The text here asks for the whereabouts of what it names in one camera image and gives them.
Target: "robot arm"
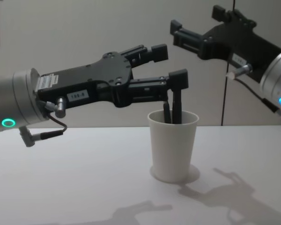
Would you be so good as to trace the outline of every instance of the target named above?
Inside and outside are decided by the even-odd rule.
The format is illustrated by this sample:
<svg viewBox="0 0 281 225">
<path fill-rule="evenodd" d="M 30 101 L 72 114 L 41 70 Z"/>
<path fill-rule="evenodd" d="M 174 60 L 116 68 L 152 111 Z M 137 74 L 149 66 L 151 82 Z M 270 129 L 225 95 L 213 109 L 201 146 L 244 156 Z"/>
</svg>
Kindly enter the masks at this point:
<svg viewBox="0 0 281 225">
<path fill-rule="evenodd" d="M 153 46 L 151 50 L 140 45 L 120 53 L 109 52 L 98 62 L 82 67 L 42 76 L 29 69 L 12 77 L 0 77 L 0 131 L 19 128 L 26 146 L 31 147 L 35 141 L 62 135 L 66 130 L 66 125 L 50 113 L 64 118 L 66 109 L 98 101 L 109 101 L 116 107 L 163 101 L 165 113 L 169 114 L 168 90 L 178 96 L 176 102 L 181 102 L 181 90 L 188 88 L 187 70 L 147 79 L 134 79 L 132 73 L 134 67 L 167 59 L 167 45 Z M 65 128 L 37 135 L 31 135 L 26 128 L 48 119 Z"/>
<path fill-rule="evenodd" d="M 174 36 L 174 45 L 197 54 L 202 60 L 227 61 L 236 68 L 227 74 L 228 78 L 247 74 L 260 83 L 267 99 L 281 106 L 281 49 L 254 34 L 257 24 L 238 10 L 226 12 L 222 7 L 214 6 L 212 18 L 223 23 L 204 35 L 184 29 L 175 20 L 171 21 L 170 33 Z M 281 110 L 266 98 L 260 100 L 281 116 Z"/>
</svg>

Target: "white table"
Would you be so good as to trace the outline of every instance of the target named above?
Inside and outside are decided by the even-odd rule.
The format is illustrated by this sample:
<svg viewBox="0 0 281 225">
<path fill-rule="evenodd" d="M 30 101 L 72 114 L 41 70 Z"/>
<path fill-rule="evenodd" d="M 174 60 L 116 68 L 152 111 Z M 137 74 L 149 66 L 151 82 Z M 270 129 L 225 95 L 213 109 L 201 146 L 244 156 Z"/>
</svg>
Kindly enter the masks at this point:
<svg viewBox="0 0 281 225">
<path fill-rule="evenodd" d="M 174 185 L 149 173 L 147 127 L 0 133 L 0 225 L 281 225 L 281 127 L 199 127 L 193 151 L 200 177 Z"/>
</svg>

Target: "cup rim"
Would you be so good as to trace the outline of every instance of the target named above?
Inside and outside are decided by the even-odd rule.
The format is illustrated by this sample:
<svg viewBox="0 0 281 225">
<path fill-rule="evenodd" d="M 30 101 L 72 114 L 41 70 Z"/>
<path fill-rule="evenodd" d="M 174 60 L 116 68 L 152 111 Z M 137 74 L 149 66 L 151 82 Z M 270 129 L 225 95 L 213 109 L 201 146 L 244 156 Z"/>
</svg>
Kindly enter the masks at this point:
<svg viewBox="0 0 281 225">
<path fill-rule="evenodd" d="M 187 126 L 187 125 L 191 125 L 191 124 L 197 123 L 197 122 L 199 121 L 200 117 L 199 117 L 197 114 L 195 114 L 195 113 L 193 113 L 193 112 L 185 111 L 185 110 L 182 110 L 182 111 L 185 112 L 185 113 L 194 115 L 197 119 L 196 119 L 194 122 L 191 122 L 191 123 L 170 124 L 170 123 L 161 123 L 161 122 L 158 122 L 158 121 L 153 120 L 153 119 L 150 118 L 150 115 L 152 115 L 152 114 L 154 114 L 154 113 L 163 112 L 163 110 L 161 109 L 161 110 L 156 110 L 156 111 L 150 112 L 150 113 L 148 114 L 148 120 L 151 121 L 151 122 L 154 122 L 154 123 L 163 124 L 163 125 L 168 125 L 168 126 Z"/>
</svg>

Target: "wall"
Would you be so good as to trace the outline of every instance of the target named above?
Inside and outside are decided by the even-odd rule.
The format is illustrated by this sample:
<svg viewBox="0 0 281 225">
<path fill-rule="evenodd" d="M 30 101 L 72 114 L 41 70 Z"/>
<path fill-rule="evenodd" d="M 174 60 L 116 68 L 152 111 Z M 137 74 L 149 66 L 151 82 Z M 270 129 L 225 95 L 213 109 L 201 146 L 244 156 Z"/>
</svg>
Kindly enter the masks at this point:
<svg viewBox="0 0 281 225">
<path fill-rule="evenodd" d="M 281 5 L 272 7 L 268 3 L 261 11 L 261 2 L 271 1 L 238 0 L 237 8 L 256 19 L 260 34 L 281 45 L 281 28 L 276 26 L 281 16 L 269 16 L 273 8 L 272 13 L 279 15 Z M 12 75 L 28 68 L 46 74 L 96 62 L 106 52 L 166 43 L 170 59 L 135 68 L 134 76 L 162 76 L 188 69 L 190 88 L 183 91 L 183 108 L 197 113 L 200 125 L 220 125 L 226 63 L 199 60 L 194 54 L 173 46 L 169 34 L 172 19 L 192 31 L 205 33 L 218 24 L 211 19 L 215 4 L 232 8 L 232 0 L 3 0 L 0 75 Z M 262 105 L 252 110 L 254 101 L 237 83 L 229 82 L 225 124 L 278 122 Z M 63 121 L 70 127 L 146 126 L 147 114 L 161 108 L 162 103 L 143 103 L 117 109 L 113 104 L 100 102 L 69 109 Z M 45 122 L 34 127 L 55 125 Z"/>
</svg>

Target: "paper cup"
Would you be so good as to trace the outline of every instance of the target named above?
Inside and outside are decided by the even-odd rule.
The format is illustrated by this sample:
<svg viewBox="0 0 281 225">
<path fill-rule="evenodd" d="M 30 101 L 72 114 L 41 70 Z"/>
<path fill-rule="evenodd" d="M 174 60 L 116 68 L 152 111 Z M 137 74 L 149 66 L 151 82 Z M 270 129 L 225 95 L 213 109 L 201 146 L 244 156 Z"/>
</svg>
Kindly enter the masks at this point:
<svg viewBox="0 0 281 225">
<path fill-rule="evenodd" d="M 163 110 L 148 115 L 153 167 L 152 175 L 163 182 L 186 180 L 199 117 L 182 111 L 182 124 L 164 123 Z"/>
</svg>

